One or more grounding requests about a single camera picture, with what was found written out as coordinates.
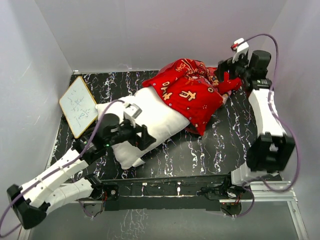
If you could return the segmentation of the white pillow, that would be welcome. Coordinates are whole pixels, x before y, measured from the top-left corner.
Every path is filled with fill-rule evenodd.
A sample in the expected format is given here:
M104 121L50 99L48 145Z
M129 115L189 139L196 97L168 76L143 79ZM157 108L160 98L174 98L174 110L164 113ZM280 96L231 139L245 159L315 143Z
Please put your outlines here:
M128 141L112 146L114 156L123 170L145 163L142 157L165 140L186 128L190 122L182 114L166 105L152 87L144 87L134 95L121 97L128 104L137 105L142 112L135 119L138 125L146 125L148 133L156 139L145 150L132 146Z

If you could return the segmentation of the red patterned pillowcase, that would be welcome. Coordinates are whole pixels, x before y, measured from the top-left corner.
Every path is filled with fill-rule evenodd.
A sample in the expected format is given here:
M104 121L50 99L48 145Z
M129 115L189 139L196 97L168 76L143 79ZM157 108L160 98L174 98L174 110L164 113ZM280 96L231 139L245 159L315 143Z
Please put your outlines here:
M153 87L162 101L188 119L189 130L203 135L208 122L224 97L242 86L240 78L230 79L223 74L220 82L215 67L207 67L202 61L180 58L163 67L156 76L142 83Z

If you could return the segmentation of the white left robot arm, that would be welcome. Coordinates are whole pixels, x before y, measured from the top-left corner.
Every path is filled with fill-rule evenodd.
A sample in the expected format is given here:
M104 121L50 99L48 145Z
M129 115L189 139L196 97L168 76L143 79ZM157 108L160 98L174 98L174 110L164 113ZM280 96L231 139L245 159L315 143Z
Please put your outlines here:
M50 212L75 200L99 199L104 188L93 174L71 185L61 185L101 158L107 148L123 142L142 151L155 143L156 138L149 134L146 125L138 125L128 117L120 120L117 115L108 113L98 120L92 131L76 139L72 147L47 170L22 185L11 185L6 190L9 207L23 228L36 227Z

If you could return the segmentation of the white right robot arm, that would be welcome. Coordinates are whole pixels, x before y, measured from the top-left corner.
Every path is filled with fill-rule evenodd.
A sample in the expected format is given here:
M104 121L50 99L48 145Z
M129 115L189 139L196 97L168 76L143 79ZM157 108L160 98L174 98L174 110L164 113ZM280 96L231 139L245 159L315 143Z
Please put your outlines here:
M245 163L230 173L231 181L222 187L223 194L230 199L239 195L240 186L247 185L250 180L283 171L296 146L278 120L272 81L267 78L270 61L271 54L267 51L255 50L248 56L245 49L220 61L215 71L219 81L225 73L231 80L241 79L257 127L257 138L246 153Z

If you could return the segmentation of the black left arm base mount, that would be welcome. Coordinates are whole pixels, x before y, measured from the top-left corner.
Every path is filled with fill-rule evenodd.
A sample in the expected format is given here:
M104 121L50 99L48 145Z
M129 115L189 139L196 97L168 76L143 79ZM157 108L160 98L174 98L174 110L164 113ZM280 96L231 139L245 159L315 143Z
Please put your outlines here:
M117 201L119 199L119 186L117 184L105 184L102 189L102 202Z

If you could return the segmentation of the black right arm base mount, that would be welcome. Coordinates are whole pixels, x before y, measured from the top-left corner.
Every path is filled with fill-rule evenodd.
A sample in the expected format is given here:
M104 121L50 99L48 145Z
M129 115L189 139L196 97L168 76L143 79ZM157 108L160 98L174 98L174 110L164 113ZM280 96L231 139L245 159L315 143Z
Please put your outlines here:
M197 196L204 196L208 200L251 200L252 196L240 186L224 184L207 184L196 192Z

